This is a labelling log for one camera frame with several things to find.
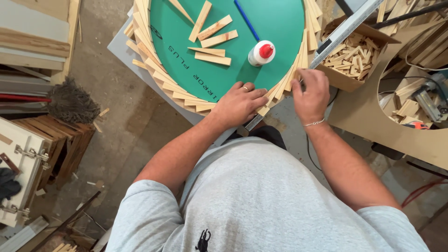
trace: red bottle cap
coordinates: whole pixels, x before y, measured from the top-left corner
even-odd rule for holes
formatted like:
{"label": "red bottle cap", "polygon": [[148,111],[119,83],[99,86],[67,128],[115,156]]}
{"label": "red bottle cap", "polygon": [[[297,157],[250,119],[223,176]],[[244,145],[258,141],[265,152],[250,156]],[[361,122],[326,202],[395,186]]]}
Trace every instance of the red bottle cap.
{"label": "red bottle cap", "polygon": [[263,46],[260,47],[260,56],[263,59],[269,58],[272,55],[273,52],[274,52],[274,46],[273,45],[264,44]]}

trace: metal ruler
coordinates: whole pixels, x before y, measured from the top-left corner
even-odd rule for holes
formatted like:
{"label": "metal ruler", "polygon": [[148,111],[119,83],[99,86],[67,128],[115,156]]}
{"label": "metal ruler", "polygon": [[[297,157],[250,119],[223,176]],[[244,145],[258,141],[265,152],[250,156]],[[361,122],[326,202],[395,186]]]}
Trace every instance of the metal ruler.
{"label": "metal ruler", "polygon": [[[342,22],[321,46],[316,50],[309,69],[316,68],[325,58],[346,39],[373,11],[375,11],[383,0],[366,0],[365,3],[355,12]],[[263,116],[255,116],[246,126],[248,131],[253,129],[261,120]]]}

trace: green circular board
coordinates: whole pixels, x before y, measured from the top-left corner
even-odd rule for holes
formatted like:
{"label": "green circular board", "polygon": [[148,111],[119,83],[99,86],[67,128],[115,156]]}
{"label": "green circular board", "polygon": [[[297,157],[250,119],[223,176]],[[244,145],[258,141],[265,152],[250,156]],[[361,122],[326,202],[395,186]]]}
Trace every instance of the green circular board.
{"label": "green circular board", "polygon": [[[196,21],[205,0],[179,0]],[[155,50],[169,75],[190,94],[217,102],[237,81],[253,82],[256,88],[271,89],[289,70],[302,42],[304,12],[300,0],[239,0],[261,40],[276,47],[276,56],[261,67],[247,60],[257,41],[232,0],[210,0],[212,8],[201,31],[230,14],[233,21],[213,36],[237,30],[238,37],[211,48],[225,49],[230,66],[194,58],[199,39],[188,40],[193,24],[168,0],[152,0],[150,24]]]}

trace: hand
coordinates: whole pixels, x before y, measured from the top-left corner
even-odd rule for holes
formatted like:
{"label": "hand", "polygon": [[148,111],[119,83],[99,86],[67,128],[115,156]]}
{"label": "hand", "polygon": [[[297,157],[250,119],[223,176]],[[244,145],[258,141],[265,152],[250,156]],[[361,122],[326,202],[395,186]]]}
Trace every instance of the hand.
{"label": "hand", "polygon": [[312,69],[297,69],[306,85],[302,92],[297,79],[291,81],[294,107],[302,125],[318,122],[323,119],[330,100],[328,77],[324,72]]}
{"label": "hand", "polygon": [[253,83],[237,82],[218,101],[207,117],[213,117],[224,130],[240,126],[252,119],[256,114],[255,110],[269,101],[269,98],[263,96],[266,93],[265,88],[255,89]]}

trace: mop head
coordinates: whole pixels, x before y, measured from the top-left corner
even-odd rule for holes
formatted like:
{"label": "mop head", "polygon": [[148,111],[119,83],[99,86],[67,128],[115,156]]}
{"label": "mop head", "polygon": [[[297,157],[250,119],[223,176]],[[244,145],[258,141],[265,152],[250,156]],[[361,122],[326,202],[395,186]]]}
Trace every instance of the mop head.
{"label": "mop head", "polygon": [[47,104],[49,113],[67,123],[91,124],[100,113],[99,105],[72,78],[55,85],[47,97],[52,100]]}

